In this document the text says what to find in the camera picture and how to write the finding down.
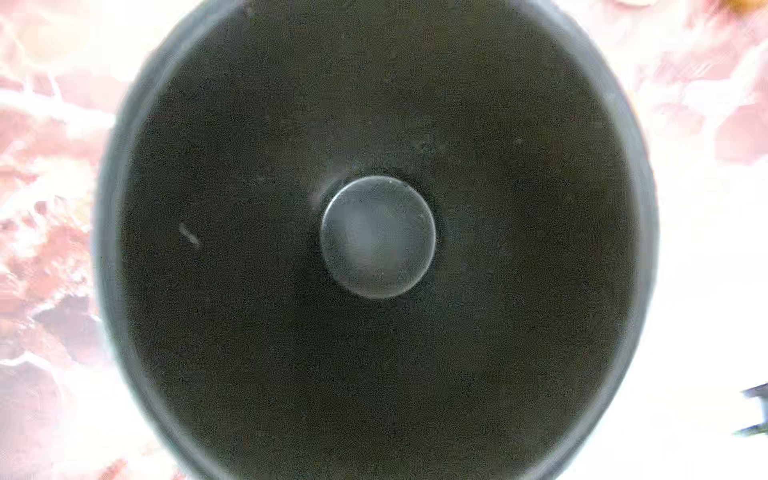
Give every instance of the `round center cap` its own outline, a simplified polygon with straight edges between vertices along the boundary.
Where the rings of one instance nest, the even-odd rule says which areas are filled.
[[[435,219],[419,192],[391,177],[353,181],[320,226],[328,270],[349,291],[390,298],[416,285],[435,254]]]

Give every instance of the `black circular object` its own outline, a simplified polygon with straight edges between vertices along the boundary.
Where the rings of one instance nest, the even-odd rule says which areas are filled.
[[[371,177],[435,224],[423,275],[386,288],[323,255]],[[540,0],[204,3],[127,96],[97,206],[115,357],[201,478],[556,475],[656,263],[631,110]]]
[[[346,185],[320,227],[323,258],[349,291],[385,299],[421,280],[435,254],[435,220],[407,183],[383,175]]]

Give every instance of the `bowl rim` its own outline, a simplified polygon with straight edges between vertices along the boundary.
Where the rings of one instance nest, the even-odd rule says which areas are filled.
[[[607,368],[602,386],[568,433],[529,467],[520,478],[553,478],[562,473],[594,430],[615,397],[631,363],[643,329],[653,292],[657,269],[659,223],[656,187],[647,159],[640,127],[622,87],[607,62],[587,34],[549,0],[503,0],[557,42],[578,65],[610,117],[614,134],[627,162],[631,207],[637,221],[634,291],[627,310],[627,327],[621,333],[617,352]],[[247,8],[245,0],[206,0],[187,14],[144,63],[131,85],[117,115],[114,130],[104,151],[94,202],[94,235],[91,257],[94,288],[107,345],[122,379],[147,423],[158,439],[174,455],[180,467],[199,478],[236,478],[226,465],[219,465],[204,454],[198,442],[186,435],[164,407],[160,396],[144,376],[136,349],[127,341],[123,293],[118,288],[120,259],[118,238],[130,155],[153,99],[160,94],[187,53],[219,22],[237,8]]]

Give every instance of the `marbled surface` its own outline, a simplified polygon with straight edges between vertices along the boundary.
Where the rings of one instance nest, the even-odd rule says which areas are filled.
[[[0,478],[183,478],[102,342],[99,161],[142,61],[194,0],[0,2]],[[662,223],[637,358],[564,478],[763,478],[741,389],[768,379],[768,15],[557,2],[640,118]]]

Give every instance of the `white speck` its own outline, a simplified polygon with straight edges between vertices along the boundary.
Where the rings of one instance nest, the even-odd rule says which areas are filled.
[[[197,238],[194,233],[191,233],[189,230],[187,230],[187,226],[183,223],[179,223],[179,233],[184,235],[196,249],[200,249],[200,239]]]

